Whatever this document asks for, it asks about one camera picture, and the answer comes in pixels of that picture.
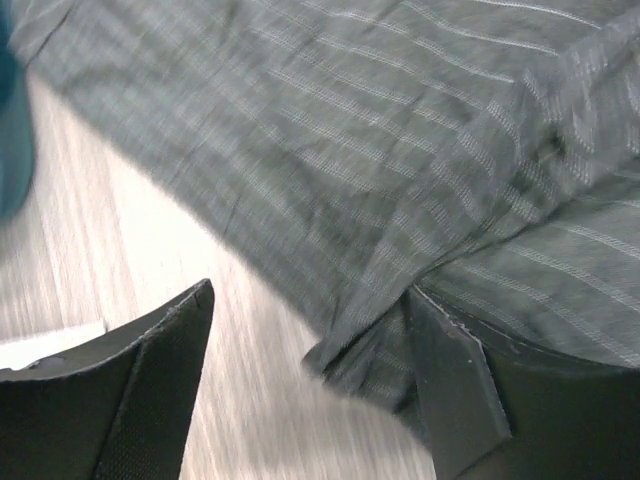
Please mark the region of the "black pinstripe long sleeve shirt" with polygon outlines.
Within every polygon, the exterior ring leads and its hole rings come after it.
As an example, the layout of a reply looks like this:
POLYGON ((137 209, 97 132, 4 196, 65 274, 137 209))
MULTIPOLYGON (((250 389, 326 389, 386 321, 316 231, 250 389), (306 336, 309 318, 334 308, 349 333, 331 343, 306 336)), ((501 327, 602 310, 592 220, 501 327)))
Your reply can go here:
POLYGON ((639 363, 635 1, 17 1, 20 60, 421 427, 412 286, 639 363))

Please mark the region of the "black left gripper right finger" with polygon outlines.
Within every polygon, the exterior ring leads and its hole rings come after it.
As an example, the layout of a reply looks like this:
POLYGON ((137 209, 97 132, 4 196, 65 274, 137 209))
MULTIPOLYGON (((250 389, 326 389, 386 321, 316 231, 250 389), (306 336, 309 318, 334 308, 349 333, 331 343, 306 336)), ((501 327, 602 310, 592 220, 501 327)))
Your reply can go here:
POLYGON ((635 479, 639 373, 509 334, 407 293, 414 368, 440 479, 635 479))

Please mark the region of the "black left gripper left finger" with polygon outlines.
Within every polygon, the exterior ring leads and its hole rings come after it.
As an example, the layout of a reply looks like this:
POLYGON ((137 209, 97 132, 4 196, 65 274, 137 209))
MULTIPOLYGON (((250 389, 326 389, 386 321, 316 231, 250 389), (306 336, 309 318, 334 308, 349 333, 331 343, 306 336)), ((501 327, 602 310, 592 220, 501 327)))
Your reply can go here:
POLYGON ((2 479, 179 478, 213 312, 203 279, 100 337, 3 369, 2 479))

